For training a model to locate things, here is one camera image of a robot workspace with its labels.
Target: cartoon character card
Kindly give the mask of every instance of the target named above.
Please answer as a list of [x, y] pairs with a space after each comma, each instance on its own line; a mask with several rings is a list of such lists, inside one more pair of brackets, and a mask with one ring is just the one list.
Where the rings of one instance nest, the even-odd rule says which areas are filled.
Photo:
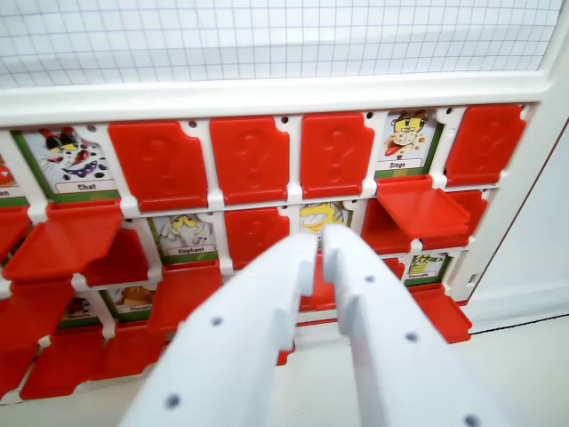
[[352, 211], [344, 208], [342, 202], [324, 202], [303, 205], [300, 211], [300, 228], [303, 233], [316, 234], [322, 240], [325, 224], [350, 226]]
[[445, 253], [415, 255], [405, 275], [405, 284], [412, 286], [440, 282], [449, 261]]
[[148, 222], [164, 264], [217, 259], [213, 225], [197, 215], [163, 216]]
[[75, 296], [69, 301], [58, 328], [98, 325], [99, 323], [99, 318], [92, 309], [92, 305], [85, 298]]
[[423, 109], [388, 114], [376, 178], [427, 173], [443, 126]]
[[118, 197], [100, 145], [81, 139], [73, 128], [14, 133], [14, 138], [46, 195], [54, 201]]
[[14, 179], [8, 166], [4, 163], [2, 156], [0, 156], [0, 205], [16, 206], [25, 205], [26, 203], [24, 192]]
[[156, 291], [144, 286], [116, 287], [101, 291], [114, 316], [123, 322], [150, 317]]

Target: screw hole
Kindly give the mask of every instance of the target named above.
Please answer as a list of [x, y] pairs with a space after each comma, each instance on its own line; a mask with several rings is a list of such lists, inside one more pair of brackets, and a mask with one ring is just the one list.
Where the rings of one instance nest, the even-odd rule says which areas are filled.
[[468, 425], [468, 427], [478, 427], [480, 422], [475, 415], [466, 415], [464, 417], [464, 423]]
[[171, 394], [166, 398], [166, 407], [168, 409], [174, 409], [180, 404], [180, 396], [177, 394]]
[[405, 335], [405, 339], [407, 339], [410, 342], [418, 342], [419, 341], [419, 336], [415, 333], [415, 332], [408, 332]]

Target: question mark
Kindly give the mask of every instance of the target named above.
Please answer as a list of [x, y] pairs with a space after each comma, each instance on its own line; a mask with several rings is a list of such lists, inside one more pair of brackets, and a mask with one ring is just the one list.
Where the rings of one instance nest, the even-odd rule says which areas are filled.
[[351, 143], [357, 137], [350, 127], [339, 127], [330, 131], [329, 137], [324, 139], [324, 150], [330, 151], [331, 163], [328, 167], [328, 181], [338, 182], [341, 178], [341, 161], [354, 151]]
[[155, 178], [160, 182], [161, 193], [171, 196], [175, 193], [176, 180], [172, 177], [173, 169], [173, 156], [170, 153], [177, 152], [177, 147], [172, 147], [178, 144], [176, 140], [158, 140], [151, 139], [145, 141], [146, 147], [142, 150], [140, 159], [147, 165], [148, 170], [156, 171]]
[[270, 141], [267, 135], [260, 131], [242, 133], [235, 140], [233, 148], [247, 166], [245, 181], [250, 189], [256, 189], [262, 184], [260, 164], [268, 155], [268, 145]]

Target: white plastic frame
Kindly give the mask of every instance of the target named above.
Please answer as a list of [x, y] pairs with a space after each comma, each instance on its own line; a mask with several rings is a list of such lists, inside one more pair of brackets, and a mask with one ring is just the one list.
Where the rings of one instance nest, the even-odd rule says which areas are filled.
[[[410, 107], [452, 107], [454, 114], [459, 112], [458, 108], [472, 104], [531, 104], [524, 112], [527, 120], [525, 133], [498, 185], [446, 189], [458, 191], [500, 188], [492, 196], [485, 216], [469, 245], [469, 251], [456, 262], [453, 274], [445, 283], [447, 293], [455, 301], [464, 301], [473, 292], [477, 278], [484, 271], [513, 221], [567, 119], [565, 100], [569, 96], [569, 81], [566, 78], [569, 74], [568, 29], [569, 9], [565, 8], [538, 71], [13, 89], [0, 93], [0, 127], [10, 130], [28, 125], [97, 125], [111, 120], [174, 118], [186, 121], [192, 117], [255, 115], [287, 115], [291, 118], [310, 112], [376, 112]], [[297, 124], [289, 120], [288, 125], [287, 132], [292, 132], [293, 126]], [[449, 140], [453, 137], [451, 134], [446, 136]], [[431, 166], [431, 175], [439, 188], [445, 186], [445, 177], [441, 173], [447, 155], [445, 146], [448, 147], [443, 135]], [[110, 163], [108, 146], [105, 146], [104, 150]], [[139, 212], [134, 212], [132, 208], [136, 201], [124, 196], [128, 187], [125, 181], [120, 182], [121, 179], [116, 173], [118, 163], [110, 167], [123, 197], [121, 206], [124, 213], [127, 217], [139, 216]], [[20, 185], [26, 182], [25, 178], [16, 174], [14, 176]], [[357, 197], [334, 197], [328, 201], [353, 198]], [[310, 202], [315, 203], [316, 200], [302, 201]], [[269, 205], [286, 204], [288, 201]], [[225, 209], [260, 206], [231, 206]], [[145, 213], [144, 216], [157, 215]]]

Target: green card border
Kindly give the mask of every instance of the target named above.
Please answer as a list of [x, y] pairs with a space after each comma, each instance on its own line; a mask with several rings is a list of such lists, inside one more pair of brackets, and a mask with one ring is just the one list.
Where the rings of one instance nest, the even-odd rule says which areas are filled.
[[90, 200], [103, 200], [108, 198], [120, 198], [118, 191], [116, 189], [106, 189], [103, 191], [86, 191], [81, 193], [54, 193], [52, 187], [50, 187], [49, 182], [42, 173], [42, 169], [37, 163], [31, 149], [29, 149], [28, 143], [24, 138], [22, 131], [12, 131], [12, 137], [16, 141], [16, 145], [21, 151], [21, 154], [28, 162], [29, 168], [37, 179], [37, 183], [44, 191], [44, 194], [50, 200], [56, 203], [67, 203], [67, 202], [88, 202]]

